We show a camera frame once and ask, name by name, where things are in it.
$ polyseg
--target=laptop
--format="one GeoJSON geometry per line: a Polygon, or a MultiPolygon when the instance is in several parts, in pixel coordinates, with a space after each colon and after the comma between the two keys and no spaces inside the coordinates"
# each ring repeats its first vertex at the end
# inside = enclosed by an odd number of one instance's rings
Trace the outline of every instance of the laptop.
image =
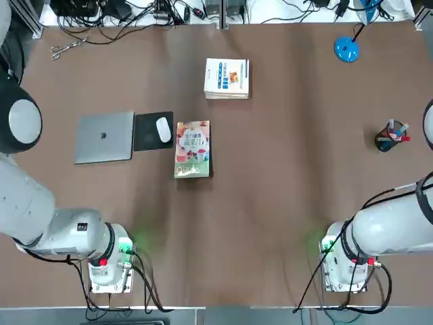
{"type": "Polygon", "coordinates": [[[78,122],[75,164],[131,159],[134,112],[83,116],[78,122]]]}

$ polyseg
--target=book cover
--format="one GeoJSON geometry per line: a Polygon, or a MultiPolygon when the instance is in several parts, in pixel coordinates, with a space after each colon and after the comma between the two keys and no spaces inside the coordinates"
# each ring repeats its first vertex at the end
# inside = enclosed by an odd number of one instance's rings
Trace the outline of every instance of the book cover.
{"type": "Polygon", "coordinates": [[[210,121],[177,123],[175,178],[208,177],[210,121]]]}
{"type": "Polygon", "coordinates": [[[207,59],[205,93],[249,94],[249,60],[207,59]]]}

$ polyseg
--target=brown table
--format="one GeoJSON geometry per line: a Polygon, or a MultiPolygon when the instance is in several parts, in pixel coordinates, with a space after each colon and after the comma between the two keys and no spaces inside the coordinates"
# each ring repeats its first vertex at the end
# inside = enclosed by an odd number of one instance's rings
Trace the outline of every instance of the brown table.
{"type": "MultiPolygon", "coordinates": [[[[433,94],[422,34],[410,22],[368,26],[359,60],[345,64],[333,44],[350,33],[352,24],[153,28],[52,62],[49,48],[71,38],[49,28],[23,82],[42,110],[43,136],[16,160],[59,207],[99,209],[123,224],[152,257],[165,306],[295,305],[332,221],[432,170],[421,130],[433,94]],[[249,58],[251,99],[206,101],[208,57],[249,58]],[[210,119],[213,178],[174,180],[174,149],[74,166],[80,116],[121,110],[210,119]],[[371,139],[389,118],[409,123],[413,141],[382,154],[371,139]]],[[[0,306],[85,305],[71,267],[35,261],[6,236],[0,257],[0,306]]],[[[393,305],[433,305],[432,255],[382,260],[393,305]]],[[[352,302],[379,305],[377,284],[352,302]]],[[[112,303],[143,305],[139,278],[133,294],[112,303]]],[[[304,303],[318,305],[314,288],[304,303]]]]}

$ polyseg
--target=black mouse pad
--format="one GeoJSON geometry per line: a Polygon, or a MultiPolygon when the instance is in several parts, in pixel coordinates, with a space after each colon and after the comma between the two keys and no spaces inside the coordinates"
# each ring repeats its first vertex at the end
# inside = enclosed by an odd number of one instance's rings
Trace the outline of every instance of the black mouse pad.
{"type": "Polygon", "coordinates": [[[134,121],[134,151],[167,149],[173,147],[173,112],[159,112],[135,115],[134,121]],[[156,128],[156,121],[165,117],[170,127],[171,139],[161,141],[156,128]]]}

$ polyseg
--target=white mouse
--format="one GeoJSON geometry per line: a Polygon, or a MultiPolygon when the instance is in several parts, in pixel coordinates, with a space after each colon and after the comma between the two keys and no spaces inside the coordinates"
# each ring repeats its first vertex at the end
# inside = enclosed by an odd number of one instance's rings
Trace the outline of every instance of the white mouse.
{"type": "Polygon", "coordinates": [[[169,142],[171,139],[171,130],[165,117],[161,117],[156,121],[156,128],[161,141],[164,143],[169,142]]]}

